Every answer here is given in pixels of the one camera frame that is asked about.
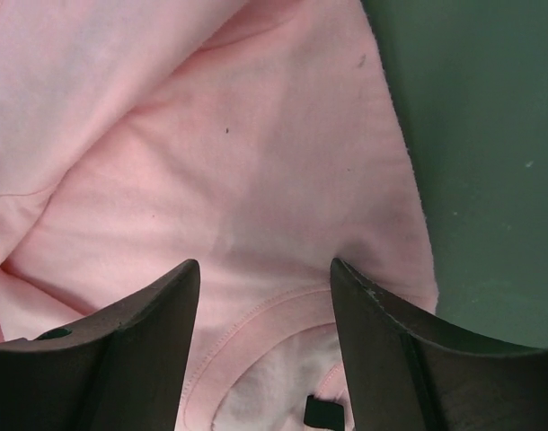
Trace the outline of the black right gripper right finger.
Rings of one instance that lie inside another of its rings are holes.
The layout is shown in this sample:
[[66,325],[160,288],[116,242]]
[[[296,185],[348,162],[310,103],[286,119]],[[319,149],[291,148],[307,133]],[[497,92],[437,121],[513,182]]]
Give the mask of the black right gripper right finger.
[[548,348],[460,328],[331,263],[358,430],[548,430]]

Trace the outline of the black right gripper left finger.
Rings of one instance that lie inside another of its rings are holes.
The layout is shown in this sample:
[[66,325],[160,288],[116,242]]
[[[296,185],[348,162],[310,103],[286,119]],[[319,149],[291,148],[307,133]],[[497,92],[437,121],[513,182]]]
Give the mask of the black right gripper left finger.
[[0,431],[174,429],[199,283],[189,259],[86,318],[0,343]]

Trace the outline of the pink t shirt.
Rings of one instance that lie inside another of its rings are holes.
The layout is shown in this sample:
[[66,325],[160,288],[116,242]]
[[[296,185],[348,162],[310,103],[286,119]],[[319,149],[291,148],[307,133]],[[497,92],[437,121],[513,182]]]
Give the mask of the pink t shirt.
[[358,1],[0,1],[0,342],[186,259],[180,430],[349,407],[330,265],[434,312],[420,197]]

